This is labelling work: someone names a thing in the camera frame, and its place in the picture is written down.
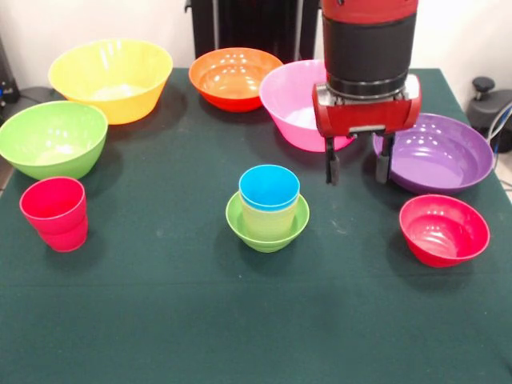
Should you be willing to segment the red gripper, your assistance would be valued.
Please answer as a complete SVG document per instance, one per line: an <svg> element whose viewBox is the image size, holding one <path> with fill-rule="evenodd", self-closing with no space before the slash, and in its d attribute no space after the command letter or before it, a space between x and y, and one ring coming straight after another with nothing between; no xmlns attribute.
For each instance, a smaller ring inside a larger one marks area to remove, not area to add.
<svg viewBox="0 0 512 384"><path fill-rule="evenodd" d="M408 74L404 87L396 94L378 99L343 98L330 91L327 84L313 86L312 99L318 132L326 144L326 183L336 186L340 163L334 137L349 137L363 132L377 132L382 140L377 156L375 177L385 184L390 178L395 132L411 128L422 106L421 84Z"/></svg>

